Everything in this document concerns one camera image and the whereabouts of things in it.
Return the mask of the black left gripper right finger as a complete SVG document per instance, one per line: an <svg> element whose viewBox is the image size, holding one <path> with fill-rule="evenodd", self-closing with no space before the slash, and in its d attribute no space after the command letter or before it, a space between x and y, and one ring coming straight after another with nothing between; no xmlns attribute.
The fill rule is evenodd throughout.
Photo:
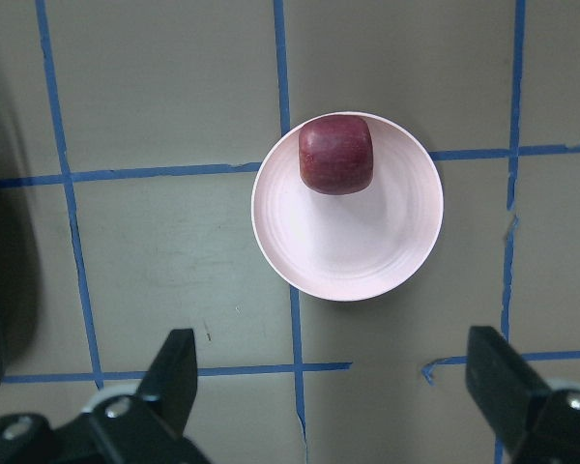
<svg viewBox="0 0 580 464"><path fill-rule="evenodd" d="M468 332L467 390L511 463L580 463L580 384L547 381L490 326Z"/></svg>

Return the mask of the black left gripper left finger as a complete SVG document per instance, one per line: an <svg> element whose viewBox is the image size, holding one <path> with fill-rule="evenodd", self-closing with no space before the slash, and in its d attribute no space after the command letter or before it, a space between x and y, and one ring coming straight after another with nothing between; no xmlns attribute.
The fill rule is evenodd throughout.
<svg viewBox="0 0 580 464"><path fill-rule="evenodd" d="M196 393L194 332L175 329L134 392L58 428L33 413L0 417L0 463L205 463L184 435Z"/></svg>

